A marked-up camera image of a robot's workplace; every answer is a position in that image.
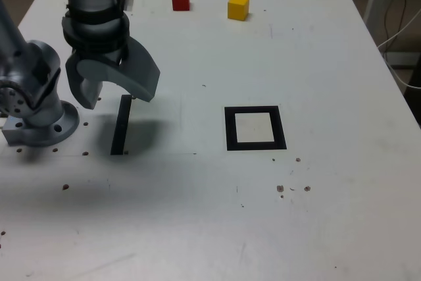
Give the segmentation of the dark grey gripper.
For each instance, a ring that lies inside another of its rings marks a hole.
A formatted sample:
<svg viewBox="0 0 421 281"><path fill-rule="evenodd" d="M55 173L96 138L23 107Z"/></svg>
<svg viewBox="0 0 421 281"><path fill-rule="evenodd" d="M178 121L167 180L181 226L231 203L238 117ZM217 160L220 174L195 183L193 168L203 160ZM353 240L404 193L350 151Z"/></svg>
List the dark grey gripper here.
<svg viewBox="0 0 421 281"><path fill-rule="evenodd" d="M66 73L70 91L85 109L95 108L102 82L112 82L135 98L150 102L161 74L152 56L134 38L128 38L127 46L108 53L72 48Z"/></svg>

